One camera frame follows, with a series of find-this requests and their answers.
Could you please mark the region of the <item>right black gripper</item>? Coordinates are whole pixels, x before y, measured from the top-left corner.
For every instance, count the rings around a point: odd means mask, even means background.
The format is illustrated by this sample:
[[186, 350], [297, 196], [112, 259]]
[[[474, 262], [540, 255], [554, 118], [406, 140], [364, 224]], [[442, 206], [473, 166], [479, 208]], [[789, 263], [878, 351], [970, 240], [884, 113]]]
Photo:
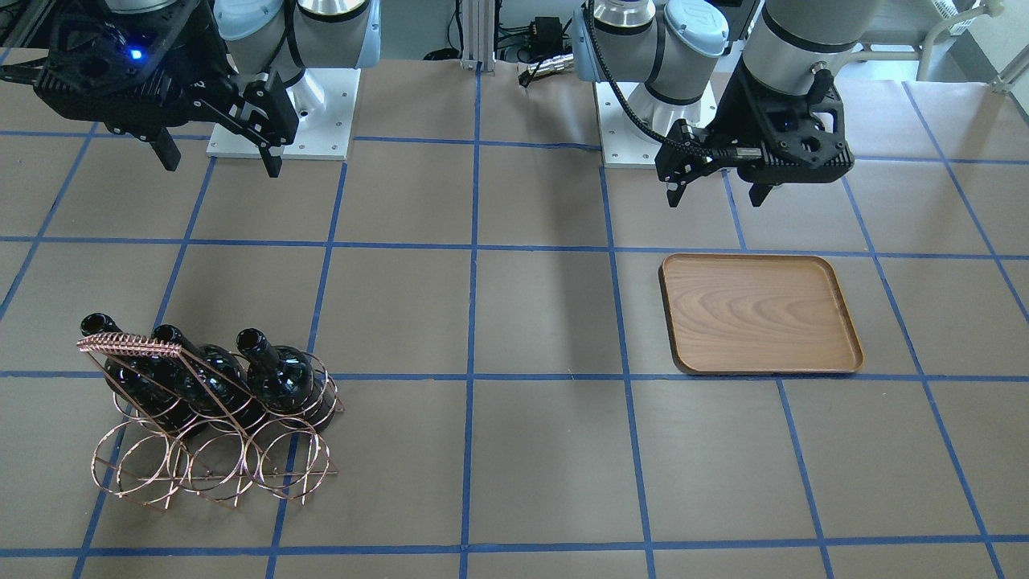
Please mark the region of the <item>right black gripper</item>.
[[[169, 128], [203, 121], [191, 112], [194, 87], [217, 88], [235, 69], [212, 1], [52, 1], [37, 26], [47, 55], [2, 66], [2, 80], [33, 88], [69, 120], [152, 142], [166, 171], [182, 154]], [[283, 145], [261, 142], [270, 179], [281, 173]]]

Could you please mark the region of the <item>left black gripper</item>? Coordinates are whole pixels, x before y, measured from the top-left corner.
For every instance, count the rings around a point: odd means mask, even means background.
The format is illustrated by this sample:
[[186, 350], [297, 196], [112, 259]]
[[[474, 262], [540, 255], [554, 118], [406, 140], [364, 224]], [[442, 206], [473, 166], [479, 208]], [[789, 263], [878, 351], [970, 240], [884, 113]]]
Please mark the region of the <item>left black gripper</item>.
[[739, 64], [709, 125], [669, 129], [655, 157], [669, 207], [679, 206], [688, 183], [728, 167], [752, 183], [753, 207], [781, 184], [831, 183], [854, 168], [833, 72], [823, 63], [801, 72], [807, 88], [790, 95], [765, 87]]

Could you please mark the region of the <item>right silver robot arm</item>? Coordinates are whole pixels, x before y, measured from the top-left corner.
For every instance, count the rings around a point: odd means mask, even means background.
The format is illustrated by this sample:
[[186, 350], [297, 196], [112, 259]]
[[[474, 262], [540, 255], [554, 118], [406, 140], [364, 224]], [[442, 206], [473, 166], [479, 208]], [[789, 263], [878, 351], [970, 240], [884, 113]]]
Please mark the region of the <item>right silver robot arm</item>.
[[2, 67], [67, 120], [147, 144], [166, 170], [170, 128], [216, 125], [214, 158], [348, 157], [361, 72], [381, 58], [376, 1], [28, 1], [16, 28], [42, 58]]

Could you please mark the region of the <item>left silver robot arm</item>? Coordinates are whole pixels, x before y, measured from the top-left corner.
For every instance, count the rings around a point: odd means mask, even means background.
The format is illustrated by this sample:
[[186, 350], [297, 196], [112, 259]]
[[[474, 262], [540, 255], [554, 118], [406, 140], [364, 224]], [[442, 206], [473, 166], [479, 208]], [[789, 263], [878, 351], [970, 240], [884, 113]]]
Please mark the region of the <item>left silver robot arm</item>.
[[658, 143], [671, 207], [697, 179], [732, 168], [754, 207], [774, 187], [833, 183], [853, 169], [835, 77], [879, 1], [765, 1], [712, 121], [691, 121], [731, 43], [707, 1], [586, 1], [571, 19], [576, 73], [604, 82], [628, 120]]

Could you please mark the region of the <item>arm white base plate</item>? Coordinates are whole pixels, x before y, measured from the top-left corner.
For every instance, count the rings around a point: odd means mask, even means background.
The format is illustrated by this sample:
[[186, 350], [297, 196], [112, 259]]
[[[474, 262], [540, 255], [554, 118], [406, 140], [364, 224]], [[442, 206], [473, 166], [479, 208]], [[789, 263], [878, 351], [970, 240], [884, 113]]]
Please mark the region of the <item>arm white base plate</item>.
[[[712, 85], [706, 84], [696, 101], [687, 105], [672, 105], [654, 99], [636, 82], [620, 82], [622, 95], [641, 121], [654, 132], [666, 135], [674, 121], [703, 128], [713, 120], [716, 99]], [[596, 119], [600, 129], [603, 164], [608, 169], [654, 169], [659, 143], [636, 126], [620, 107], [620, 102], [607, 82], [596, 82]]]
[[224, 87], [192, 89], [191, 112], [213, 122], [213, 158], [261, 160], [261, 142], [280, 142], [285, 160], [345, 161], [361, 72], [281, 68], [229, 76]]

